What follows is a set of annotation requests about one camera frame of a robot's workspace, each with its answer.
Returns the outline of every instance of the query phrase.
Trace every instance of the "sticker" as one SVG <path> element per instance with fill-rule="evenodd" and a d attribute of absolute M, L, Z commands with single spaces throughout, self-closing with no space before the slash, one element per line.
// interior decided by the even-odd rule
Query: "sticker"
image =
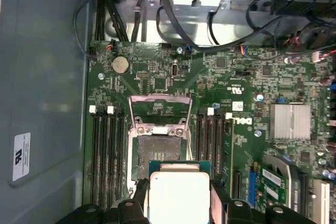
<path fill-rule="evenodd" d="M 232 102 L 232 111 L 244 111 L 244 102 Z"/>
<path fill-rule="evenodd" d="M 276 199 L 276 200 L 278 200 L 279 199 L 279 195 L 275 192 L 275 191 L 273 191 L 271 188 L 269 188 L 268 186 L 265 186 L 265 188 L 266 188 L 266 192 L 270 195 L 270 196 L 272 196 L 274 199 Z"/>
<path fill-rule="evenodd" d="M 270 181 L 272 181 L 274 184 L 281 186 L 281 179 L 274 174 L 270 173 L 269 171 L 263 169 L 263 176 L 265 178 L 268 178 Z"/>
<path fill-rule="evenodd" d="M 29 173 L 30 133 L 14 137 L 13 181 Z"/>

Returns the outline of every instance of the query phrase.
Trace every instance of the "chip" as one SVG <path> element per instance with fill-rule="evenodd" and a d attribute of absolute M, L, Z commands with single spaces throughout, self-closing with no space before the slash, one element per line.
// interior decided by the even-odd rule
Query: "chip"
<path fill-rule="evenodd" d="M 263 76 L 271 76 L 272 75 L 272 66 L 266 65 L 262 67 L 262 75 Z"/>
<path fill-rule="evenodd" d="M 226 67 L 226 60 L 225 60 L 225 58 L 217 58 L 217 60 L 216 60 L 216 67 L 217 68 L 225 68 Z"/>
<path fill-rule="evenodd" d="M 166 79 L 155 78 L 155 89 L 166 89 Z"/>
<path fill-rule="evenodd" d="M 310 153 L 309 152 L 301 152 L 301 162 L 309 163 L 310 162 Z"/>

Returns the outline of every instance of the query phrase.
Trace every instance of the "white slot latch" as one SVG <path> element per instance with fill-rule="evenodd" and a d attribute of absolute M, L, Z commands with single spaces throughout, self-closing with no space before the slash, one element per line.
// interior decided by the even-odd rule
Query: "white slot latch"
<path fill-rule="evenodd" d="M 107 106 L 107 113 L 110 115 L 114 114 L 114 106 Z"/>
<path fill-rule="evenodd" d="M 215 109 L 213 107 L 208 108 L 208 115 L 214 115 L 215 114 Z"/>
<path fill-rule="evenodd" d="M 89 112 L 90 112 L 91 114 L 96 114 L 96 112 L 97 112 L 97 107 L 96 107 L 95 105 L 90 105 L 90 107 L 89 107 Z"/>

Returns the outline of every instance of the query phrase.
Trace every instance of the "heatsink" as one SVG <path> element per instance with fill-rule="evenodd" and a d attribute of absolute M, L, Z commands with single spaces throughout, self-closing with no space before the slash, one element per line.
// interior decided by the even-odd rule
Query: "heatsink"
<path fill-rule="evenodd" d="M 310 139 L 310 115 L 309 105 L 272 104 L 271 139 Z"/>

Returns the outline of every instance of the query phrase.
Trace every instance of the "ram slot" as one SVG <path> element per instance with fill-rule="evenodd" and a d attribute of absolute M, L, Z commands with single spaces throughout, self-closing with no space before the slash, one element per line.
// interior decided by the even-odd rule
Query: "ram slot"
<path fill-rule="evenodd" d="M 204 114 L 198 114 L 196 119 L 196 160 L 204 160 Z"/>
<path fill-rule="evenodd" d="M 223 169 L 223 147 L 224 147 L 224 116 L 215 115 L 215 145 L 214 145 L 214 169 L 215 174 L 221 174 Z"/>
<path fill-rule="evenodd" d="M 207 117 L 207 143 L 208 143 L 208 152 L 207 152 L 207 160 L 212 163 L 213 170 L 216 166 L 216 158 L 215 158 L 215 145 L 216 145 L 216 127 L 215 127 L 215 120 L 213 115 L 208 115 Z"/>
<path fill-rule="evenodd" d="M 115 189 L 115 171 L 116 171 L 116 166 L 115 166 L 115 139 L 116 139 L 116 117 L 115 115 L 110 115 L 110 125 L 109 125 L 109 149 L 108 149 L 108 153 L 109 153 L 109 184 L 108 184 L 108 188 L 109 188 L 109 195 L 108 195 L 108 205 L 111 207 L 113 202 L 116 200 L 114 197 L 114 189 Z"/>
<path fill-rule="evenodd" d="M 102 117 L 98 114 L 93 118 L 93 138 L 92 138 L 92 179 L 91 179 L 91 202 L 93 204 L 99 204 L 99 190 L 100 190 L 100 135 L 101 135 L 101 120 Z"/>
<path fill-rule="evenodd" d="M 117 185 L 116 198 L 122 197 L 122 177 L 123 177 L 123 144 L 124 144 L 124 118 L 121 113 L 117 114 Z"/>
<path fill-rule="evenodd" d="M 99 174 L 100 174 L 100 183 L 99 183 L 99 206 L 105 209 L 105 177 L 106 177 L 106 143 L 107 143 L 107 117 L 103 115 L 100 120 L 101 123 L 101 131 L 99 134 L 99 153 L 100 153 L 100 166 L 99 166 Z"/>

